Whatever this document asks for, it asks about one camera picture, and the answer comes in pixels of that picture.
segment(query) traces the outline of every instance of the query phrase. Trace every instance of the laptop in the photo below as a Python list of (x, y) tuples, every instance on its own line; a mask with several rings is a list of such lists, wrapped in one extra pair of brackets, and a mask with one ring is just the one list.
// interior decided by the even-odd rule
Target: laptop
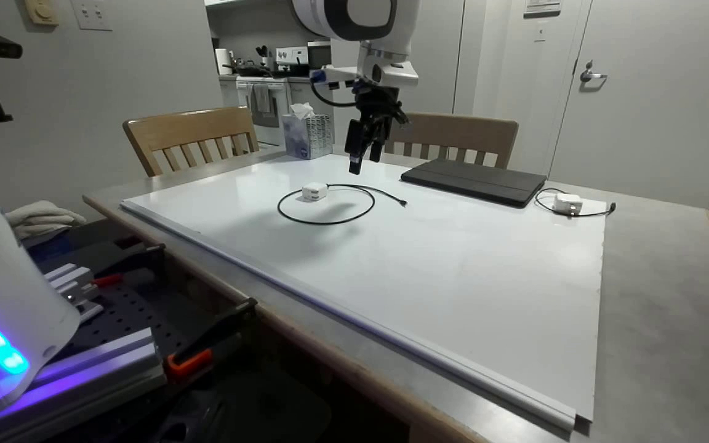
[(508, 207), (526, 207), (547, 176), (482, 165), (434, 159), (402, 174), (403, 181), (468, 193)]

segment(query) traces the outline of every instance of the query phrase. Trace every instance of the light switch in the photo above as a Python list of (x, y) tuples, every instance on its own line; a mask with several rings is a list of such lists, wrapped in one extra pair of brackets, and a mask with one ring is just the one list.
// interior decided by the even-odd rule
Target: light switch
[(26, 14), (37, 26), (57, 26), (57, 7), (55, 0), (24, 0)]
[(82, 28), (110, 32), (107, 4), (104, 0), (74, 0), (77, 22)]

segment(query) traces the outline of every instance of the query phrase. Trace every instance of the chair backrest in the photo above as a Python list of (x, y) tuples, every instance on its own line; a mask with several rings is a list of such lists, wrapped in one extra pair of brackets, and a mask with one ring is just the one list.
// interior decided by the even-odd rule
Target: chair backrest
[(151, 176), (259, 150), (247, 108), (148, 116), (122, 128)]
[(504, 169), (516, 131), (520, 126), (514, 119), (408, 112), (407, 126), (392, 126), (384, 151), (428, 159), (442, 156)]

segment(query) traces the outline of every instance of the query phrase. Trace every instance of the wooden chair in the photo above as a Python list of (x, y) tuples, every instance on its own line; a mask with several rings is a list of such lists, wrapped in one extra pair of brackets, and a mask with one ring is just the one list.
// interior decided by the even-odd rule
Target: wooden chair
[(259, 150), (247, 108), (148, 116), (122, 128), (151, 176)]
[(408, 122), (392, 126), (384, 151), (428, 159), (456, 159), (485, 166), (508, 166), (520, 126), (462, 116), (408, 112)]

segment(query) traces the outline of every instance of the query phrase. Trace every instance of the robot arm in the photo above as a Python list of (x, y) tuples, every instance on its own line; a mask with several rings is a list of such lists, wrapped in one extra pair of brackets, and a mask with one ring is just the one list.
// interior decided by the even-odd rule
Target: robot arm
[(356, 79), (350, 80), (354, 101), (329, 105), (354, 105), (359, 119), (350, 122), (346, 151), (350, 172), (359, 174), (361, 156), (372, 150), (378, 161), (392, 119), (407, 122), (399, 89), (382, 86), (384, 79), (419, 79), (410, 60), (410, 35), (421, 0), (292, 0), (297, 19), (329, 39), (361, 42)]

